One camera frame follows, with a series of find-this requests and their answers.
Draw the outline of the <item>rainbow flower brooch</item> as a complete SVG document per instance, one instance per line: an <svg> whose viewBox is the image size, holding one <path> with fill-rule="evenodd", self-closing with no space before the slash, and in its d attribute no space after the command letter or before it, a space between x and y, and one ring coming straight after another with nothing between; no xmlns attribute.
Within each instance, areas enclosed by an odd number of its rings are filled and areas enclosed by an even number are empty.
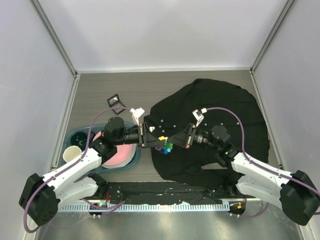
<svg viewBox="0 0 320 240"><path fill-rule="evenodd" d="M172 151L172 149L173 149L173 144L170 143L170 142L167 142L168 137L160 136L158 139L159 139L161 142L164 142L164 145L163 145L163 146L158 146L158 147L156 147L155 149L156 149L157 151L159 151L160 153L164 154L164 155L169 154L169 153Z"/></svg>

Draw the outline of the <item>black button shirt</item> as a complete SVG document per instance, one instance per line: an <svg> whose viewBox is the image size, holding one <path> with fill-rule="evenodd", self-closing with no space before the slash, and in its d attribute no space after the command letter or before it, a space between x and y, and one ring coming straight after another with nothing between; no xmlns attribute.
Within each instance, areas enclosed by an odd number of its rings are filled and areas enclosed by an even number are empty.
<svg viewBox="0 0 320 240"><path fill-rule="evenodd" d="M209 132L213 126L223 125L237 148L242 145L247 154L267 163L270 141L266 122L256 98L238 85L225 81L198 78L176 93L156 103L144 122L155 127L157 137L171 137L183 131L189 123L196 123L192 112L215 107L204 114L200 129ZM202 187L219 187L231 183L236 175L231 169L203 169L216 163L215 153L208 148L173 146L168 154L151 150L155 170L164 180Z"/></svg>

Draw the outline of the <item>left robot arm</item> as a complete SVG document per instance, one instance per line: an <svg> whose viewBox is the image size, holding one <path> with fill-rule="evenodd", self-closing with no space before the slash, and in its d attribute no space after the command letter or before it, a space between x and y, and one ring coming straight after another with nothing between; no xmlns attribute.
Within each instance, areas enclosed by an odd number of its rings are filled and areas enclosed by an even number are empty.
<svg viewBox="0 0 320 240"><path fill-rule="evenodd" d="M24 209L25 230L32 233L28 228L27 218L31 218L40 227L56 215L64 201L70 197L65 191L67 187L86 187L89 196L102 199L107 192L104 184L95 182L91 177L87 178L86 183L76 184L75 181L110 160L117 153L118 146L131 144L143 148L157 148L163 147L165 140L156 137L146 123L126 128L122 118L112 117L104 126L101 135L73 160L43 176L37 173L30 175L18 202Z"/></svg>

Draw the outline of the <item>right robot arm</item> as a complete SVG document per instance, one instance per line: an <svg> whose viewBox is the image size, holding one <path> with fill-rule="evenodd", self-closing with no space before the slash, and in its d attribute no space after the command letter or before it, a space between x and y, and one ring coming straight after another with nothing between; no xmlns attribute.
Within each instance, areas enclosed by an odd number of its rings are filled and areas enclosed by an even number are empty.
<svg viewBox="0 0 320 240"><path fill-rule="evenodd" d="M238 175L225 186L230 197L242 194L261 199L301 226L306 226L320 207L320 193L305 172L278 169L236 149L222 125L215 125L206 133L189 124L167 141L185 149L198 146L213 150L218 164Z"/></svg>

